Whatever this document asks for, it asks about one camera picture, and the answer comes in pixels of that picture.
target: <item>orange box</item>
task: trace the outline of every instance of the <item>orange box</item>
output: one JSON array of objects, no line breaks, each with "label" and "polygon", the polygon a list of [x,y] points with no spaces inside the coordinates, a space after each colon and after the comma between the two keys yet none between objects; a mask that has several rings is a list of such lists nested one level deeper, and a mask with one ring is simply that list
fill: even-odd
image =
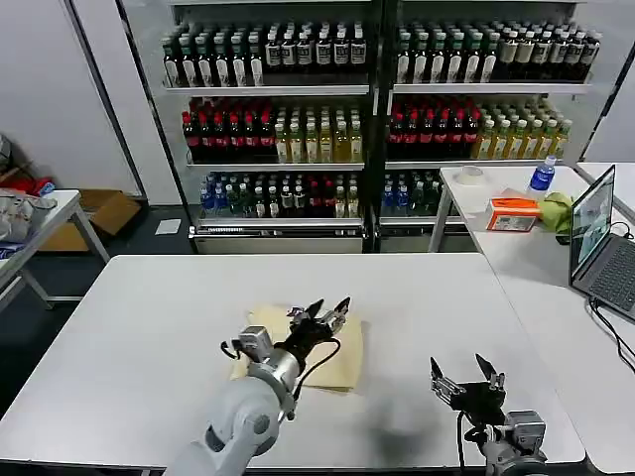
[{"label": "orange box", "polygon": [[487,205],[487,229],[528,232],[540,218],[540,208],[529,198],[492,198]]}]

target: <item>yellow cloth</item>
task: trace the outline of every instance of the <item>yellow cloth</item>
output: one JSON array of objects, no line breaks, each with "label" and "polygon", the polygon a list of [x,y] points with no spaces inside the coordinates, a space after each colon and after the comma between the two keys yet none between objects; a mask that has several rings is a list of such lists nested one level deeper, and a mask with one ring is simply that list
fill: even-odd
[{"label": "yellow cloth", "polygon": [[[262,305],[249,313],[251,325],[264,325],[271,336],[272,342],[282,342],[289,335],[288,311],[273,305]],[[341,349],[325,364],[315,369],[305,381],[308,387],[323,387],[330,389],[353,389],[359,380],[361,363],[364,354],[364,343],[361,334],[361,322],[352,314],[346,316],[346,323],[335,335],[341,342]],[[335,344],[326,342],[314,348],[307,359],[308,371],[316,362],[320,361],[335,348]],[[247,358],[243,355],[234,363],[230,379],[244,377],[247,374]]]}]

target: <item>black cable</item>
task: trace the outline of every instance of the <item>black cable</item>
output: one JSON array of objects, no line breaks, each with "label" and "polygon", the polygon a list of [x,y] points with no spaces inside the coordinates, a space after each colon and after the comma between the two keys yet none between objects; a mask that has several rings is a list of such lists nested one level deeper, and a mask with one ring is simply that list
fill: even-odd
[{"label": "black cable", "polygon": [[635,238],[632,233],[631,233],[631,226],[626,223],[625,221],[614,221],[611,223],[611,229],[613,228],[613,226],[615,225],[624,225],[626,227],[626,229],[628,230],[626,233],[624,233],[622,235],[623,238],[626,238],[627,240],[632,240],[633,238]]},{"label": "black cable", "polygon": [[628,365],[628,367],[631,369],[633,374],[635,374],[635,366],[623,354],[622,345],[624,347],[626,347],[626,349],[635,358],[635,352],[633,352],[633,349],[631,349],[630,345],[628,345],[628,343],[624,339],[622,339],[622,337],[617,333],[617,331],[615,330],[615,327],[613,327],[613,324],[611,324],[608,321],[608,319],[606,317],[604,317],[602,315],[602,313],[599,311],[599,303],[598,303],[597,299],[595,299],[593,297],[590,298],[588,300],[588,305],[590,306],[591,310],[593,312],[595,312],[595,315],[597,315],[597,317],[604,323],[604,325],[608,328],[608,330],[610,330],[613,333],[613,336],[615,337],[615,342],[617,343],[617,355],[619,356],[620,359],[622,359],[622,362],[624,362],[626,365]]},{"label": "black cable", "polygon": [[456,419],[456,449],[458,450],[458,463],[460,465],[460,474],[465,474],[465,456],[463,455],[463,417],[465,412],[458,413]]},{"label": "black cable", "polygon": [[335,356],[335,354],[337,352],[339,352],[339,349],[341,349],[341,342],[339,342],[337,339],[335,338],[330,338],[329,340],[325,340],[324,342],[333,342],[337,345],[337,347],[335,347],[335,350],[333,350],[330,354],[328,354],[326,357],[324,357],[323,359],[321,359],[319,362],[317,362],[315,365],[313,365],[306,373],[305,375],[302,376],[302,379],[300,379],[300,382],[298,383],[298,386],[296,387],[296,390],[294,391],[294,400],[297,402],[298,399],[300,398],[300,391],[302,390],[302,385],[304,384],[305,380],[307,379],[307,377],[312,373],[313,370],[315,370],[317,367],[319,367],[322,364],[325,364],[326,362],[328,362],[331,358],[333,358]]}]

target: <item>white tabletop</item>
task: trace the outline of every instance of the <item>white tabletop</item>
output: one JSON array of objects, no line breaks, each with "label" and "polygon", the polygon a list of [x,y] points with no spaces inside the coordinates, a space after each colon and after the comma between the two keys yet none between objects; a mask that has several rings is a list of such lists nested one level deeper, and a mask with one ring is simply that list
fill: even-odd
[{"label": "white tabletop", "polygon": [[28,259],[38,251],[44,242],[55,232],[56,228],[66,223],[72,215],[73,206],[79,202],[78,190],[54,190],[46,198],[55,199],[58,204],[51,209],[44,220],[32,232],[25,248],[6,260],[0,260],[0,288],[14,276],[14,272],[22,267]]},{"label": "white tabletop", "polygon": [[[611,166],[607,163],[580,162],[576,167],[589,181],[595,181]],[[635,221],[635,164],[615,164],[615,206]]]},{"label": "white tabletop", "polygon": [[[553,233],[488,232],[482,212],[504,188],[525,190],[534,168],[488,168],[486,186],[466,186],[442,169],[454,204],[465,219],[523,327],[556,382],[558,395],[591,462],[606,473],[635,470],[635,378],[616,354],[614,341],[595,324],[582,295],[569,288],[569,247]],[[557,167],[551,191],[579,196],[588,184],[575,171]],[[613,210],[613,220],[623,219]],[[635,325],[604,312],[626,341]]]},{"label": "white tabletop", "polygon": [[[113,258],[0,421],[0,459],[167,466],[207,427],[231,361],[218,344],[261,303],[335,305],[363,321],[358,387],[306,388],[297,418],[252,467],[457,466],[456,413],[430,391],[430,357],[481,381],[505,372],[504,411],[547,422],[551,462],[584,458],[577,435],[480,254]],[[468,465],[482,465],[474,444]]]}]

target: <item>water bottle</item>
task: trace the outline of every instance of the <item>water bottle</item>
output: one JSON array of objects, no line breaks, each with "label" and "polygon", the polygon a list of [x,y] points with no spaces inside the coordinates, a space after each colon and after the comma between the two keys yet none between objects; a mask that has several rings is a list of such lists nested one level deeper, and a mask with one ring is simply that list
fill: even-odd
[{"label": "water bottle", "polygon": [[408,188],[405,185],[401,185],[397,192],[397,214],[399,216],[408,214],[408,202]]},{"label": "water bottle", "polygon": [[390,185],[384,186],[384,197],[381,202],[381,214],[384,216],[390,216],[393,214],[393,187]]},{"label": "water bottle", "polygon": [[214,192],[214,208],[219,216],[229,216],[229,207],[227,206],[227,195],[219,183]]},{"label": "water bottle", "polygon": [[209,186],[207,186],[206,180],[204,180],[200,184],[200,205],[202,206],[202,209],[205,215],[213,211],[214,195],[209,190]]},{"label": "water bottle", "polygon": [[547,156],[545,162],[536,167],[527,186],[527,195],[535,200],[542,200],[545,197],[556,174],[555,164],[556,156]]}]

